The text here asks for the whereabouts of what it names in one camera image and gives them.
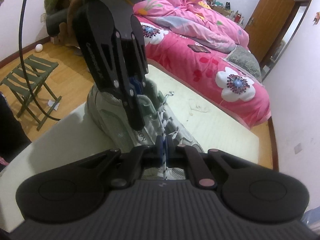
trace pink blanket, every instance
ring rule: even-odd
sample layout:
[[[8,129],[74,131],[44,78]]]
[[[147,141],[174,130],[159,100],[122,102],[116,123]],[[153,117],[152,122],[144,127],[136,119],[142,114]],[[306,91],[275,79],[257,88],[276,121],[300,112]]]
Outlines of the pink blanket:
[[[184,36],[200,39],[210,37],[211,40],[209,42],[223,43],[225,47],[230,48],[229,52],[235,48],[236,44],[247,48],[249,43],[248,34],[235,22],[212,10],[204,1],[145,0],[137,3],[133,10],[136,15],[143,16],[157,25],[159,25],[156,21],[157,17],[175,16],[187,19],[189,23],[182,24],[182,26],[174,26],[174,28],[179,29],[178,31],[172,28],[170,30]]]
[[[144,17],[137,18],[150,64],[174,76],[247,128],[270,117],[267,91],[251,75],[224,61],[226,54],[160,28]],[[188,45],[196,46],[195,51]]]

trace white ball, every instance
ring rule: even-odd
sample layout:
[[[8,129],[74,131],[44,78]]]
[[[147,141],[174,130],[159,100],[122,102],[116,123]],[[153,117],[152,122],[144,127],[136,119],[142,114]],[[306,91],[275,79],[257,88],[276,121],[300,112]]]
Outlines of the white ball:
[[[36,46],[36,52],[41,52],[42,50],[43,50],[42,44],[38,44],[38,45]]]

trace green folding stool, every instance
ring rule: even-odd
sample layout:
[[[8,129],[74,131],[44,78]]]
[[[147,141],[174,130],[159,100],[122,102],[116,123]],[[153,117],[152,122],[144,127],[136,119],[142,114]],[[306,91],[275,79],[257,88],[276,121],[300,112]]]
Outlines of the green folding stool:
[[[30,85],[34,95],[36,96],[38,92],[41,90],[42,85],[47,89],[50,95],[55,100],[54,104],[51,106],[47,114],[50,114],[54,107],[61,100],[60,97],[56,97],[55,94],[51,91],[48,85],[45,83],[46,79],[49,77],[50,73],[59,65],[58,62],[50,62],[43,58],[38,58],[33,55],[30,55],[24,60],[24,64],[27,70],[27,76],[30,81]],[[25,77],[23,74],[23,70],[21,68],[21,64],[19,64],[16,68],[14,68],[1,82],[0,85],[4,84],[10,88],[15,97],[22,104],[21,109],[17,113],[17,117],[19,118],[22,113],[27,110],[29,114],[38,122],[37,130],[39,131],[45,120],[47,120],[47,116],[44,116],[42,120],[40,120],[36,115],[31,111],[28,107],[32,102],[33,98],[28,89],[28,85],[26,82],[22,82],[21,79],[17,77],[23,78],[25,81]]]

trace white tabletop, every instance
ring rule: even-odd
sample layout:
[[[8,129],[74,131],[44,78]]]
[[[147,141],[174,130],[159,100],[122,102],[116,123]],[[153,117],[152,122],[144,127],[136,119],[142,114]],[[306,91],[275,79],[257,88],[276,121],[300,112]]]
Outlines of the white tabletop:
[[[168,104],[179,121],[207,151],[217,148],[258,162],[259,139],[223,111],[167,74],[149,66],[148,78],[163,94],[174,91]],[[23,222],[15,201],[27,178],[113,148],[113,142],[93,123],[85,104],[31,143],[0,173],[0,228],[10,232]]]

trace ribbed gray surface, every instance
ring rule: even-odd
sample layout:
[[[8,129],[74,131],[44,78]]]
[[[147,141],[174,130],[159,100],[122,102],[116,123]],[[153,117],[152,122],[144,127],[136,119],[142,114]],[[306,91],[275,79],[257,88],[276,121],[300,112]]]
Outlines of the ribbed gray surface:
[[[28,220],[10,234],[12,240],[301,240],[316,235],[298,221],[259,225],[227,210],[212,191],[190,181],[139,180],[113,191],[90,216],[68,224]]]

